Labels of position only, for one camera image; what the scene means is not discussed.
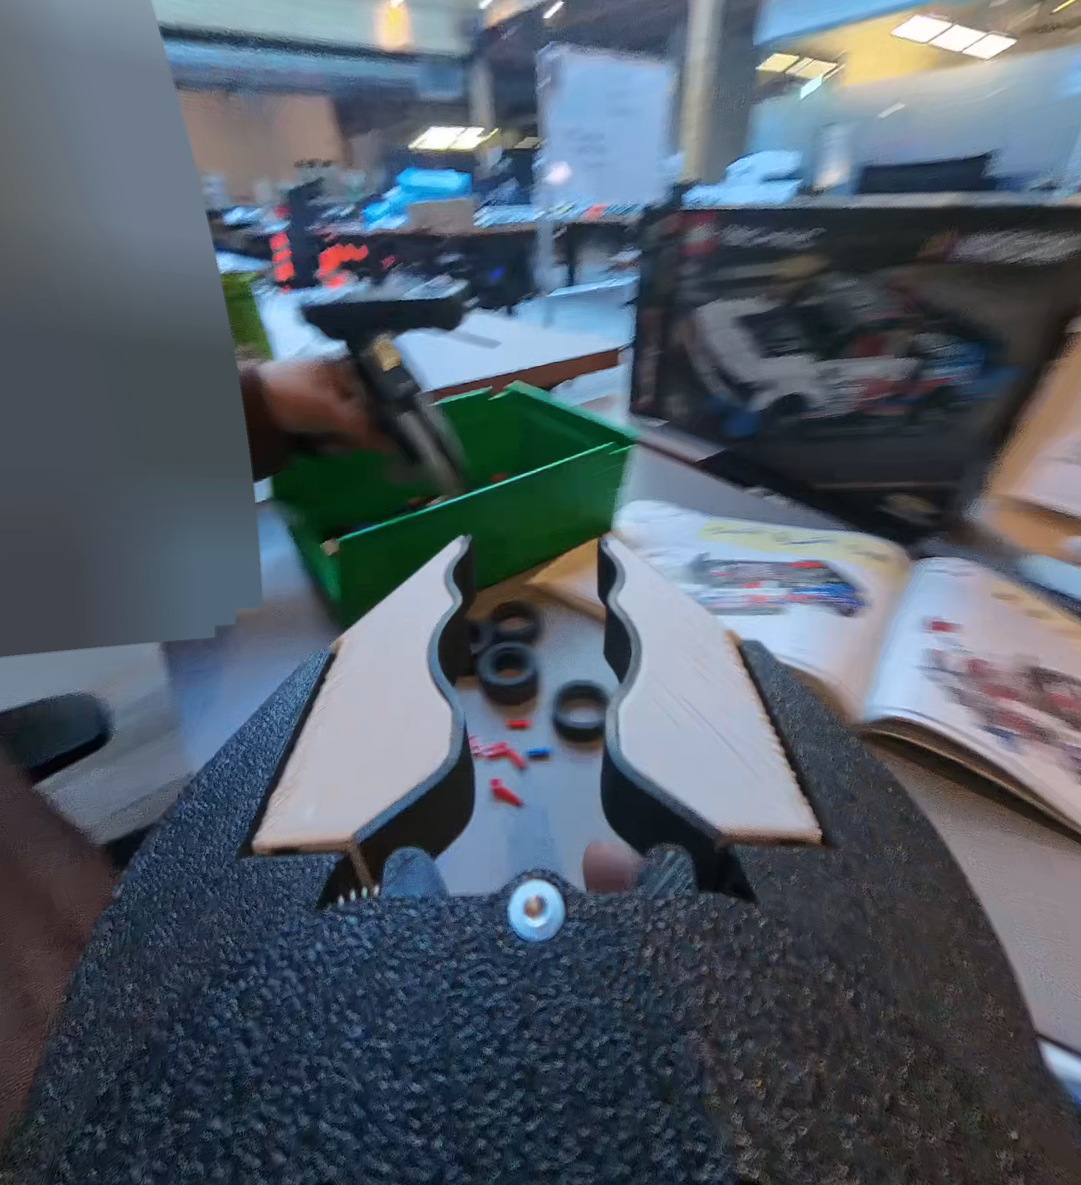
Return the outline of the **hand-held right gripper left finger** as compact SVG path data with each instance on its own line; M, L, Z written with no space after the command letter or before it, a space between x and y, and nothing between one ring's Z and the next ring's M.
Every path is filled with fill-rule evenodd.
M457 535L329 648L250 836L257 855L443 851L473 813L457 681L473 539Z

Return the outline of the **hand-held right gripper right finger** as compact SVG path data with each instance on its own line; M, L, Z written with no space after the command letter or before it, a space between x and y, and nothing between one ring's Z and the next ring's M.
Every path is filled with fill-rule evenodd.
M600 799L628 844L815 846L822 829L728 630L621 541L596 546L615 674Z

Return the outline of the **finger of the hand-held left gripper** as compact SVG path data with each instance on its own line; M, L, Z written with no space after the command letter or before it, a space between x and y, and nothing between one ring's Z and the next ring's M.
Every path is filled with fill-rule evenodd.
M408 370L377 374L375 423L401 458L421 469L438 493L459 497L468 491L459 439Z

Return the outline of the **green plastic bin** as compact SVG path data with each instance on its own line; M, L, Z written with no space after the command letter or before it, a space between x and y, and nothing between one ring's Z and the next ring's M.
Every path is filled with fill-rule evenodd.
M512 383L438 402L459 437L470 490L436 500L391 455L301 455L271 498L301 565L347 627L459 535L482 590L610 528L635 435Z

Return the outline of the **grey desk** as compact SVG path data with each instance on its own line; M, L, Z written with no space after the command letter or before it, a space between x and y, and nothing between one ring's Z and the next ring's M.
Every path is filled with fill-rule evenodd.
M310 588L285 527L271 506L257 509L263 602L212 637L163 644L180 734L192 769L310 655L340 632ZM1081 1053L1081 843L991 785L924 755L872 744L956 857L1005 946L1037 1032ZM598 806L598 751L573 750L540 762L540 786L514 792L512 807L484 790L473 820L442 857L454 893L500 888L540 867L584 885L582 851L610 839Z

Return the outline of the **person's left hand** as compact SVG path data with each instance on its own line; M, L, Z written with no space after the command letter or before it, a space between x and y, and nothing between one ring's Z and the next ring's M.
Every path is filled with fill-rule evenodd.
M273 477L307 442L342 453L393 451L347 358L240 362L236 376L254 483Z

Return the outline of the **person's right hand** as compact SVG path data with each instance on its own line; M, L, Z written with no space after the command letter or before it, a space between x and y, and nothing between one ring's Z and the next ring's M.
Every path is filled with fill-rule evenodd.
M638 885L643 857L614 839L594 839L582 851L582 883L586 893L617 895Z

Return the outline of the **neighbouring grey table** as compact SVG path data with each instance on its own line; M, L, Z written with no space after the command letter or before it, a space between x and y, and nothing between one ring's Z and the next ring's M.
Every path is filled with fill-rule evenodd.
M345 353L342 344L303 319L296 295L259 283L252 293L273 358L333 358ZM610 337L486 311L468 312L457 330L414 330L400 333L394 342L417 383L436 397L482 388L498 391L514 381L550 390L614 369L624 351Z

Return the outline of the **white notice board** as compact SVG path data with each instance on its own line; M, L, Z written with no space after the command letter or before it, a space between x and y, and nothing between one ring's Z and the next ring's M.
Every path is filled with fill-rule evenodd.
M559 42L536 51L540 207L661 202L675 89L665 60Z

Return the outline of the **yellow-cornered white booklet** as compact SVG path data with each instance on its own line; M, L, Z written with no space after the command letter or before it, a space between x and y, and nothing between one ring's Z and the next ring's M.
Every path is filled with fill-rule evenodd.
M1031 590L970 560L914 563L859 721L1081 837L1081 618Z

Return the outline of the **black toy set box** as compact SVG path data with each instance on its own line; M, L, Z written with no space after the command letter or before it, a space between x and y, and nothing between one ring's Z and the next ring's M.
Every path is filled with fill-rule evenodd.
M945 528L1081 312L1081 200L666 205L629 409L712 472L893 539Z

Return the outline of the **person's brown shirt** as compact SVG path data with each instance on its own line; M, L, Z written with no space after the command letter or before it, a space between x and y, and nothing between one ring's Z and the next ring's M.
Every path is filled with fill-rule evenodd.
M0 751L0 1146L112 883L103 853Z

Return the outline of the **tan clipboard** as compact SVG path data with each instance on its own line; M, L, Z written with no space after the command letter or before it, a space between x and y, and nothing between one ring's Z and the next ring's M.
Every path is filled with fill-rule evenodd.
M1037 455L1079 419L1081 330L1016 419L968 511L977 555L1075 600L1081 600L1081 520L1021 500L1019 488Z

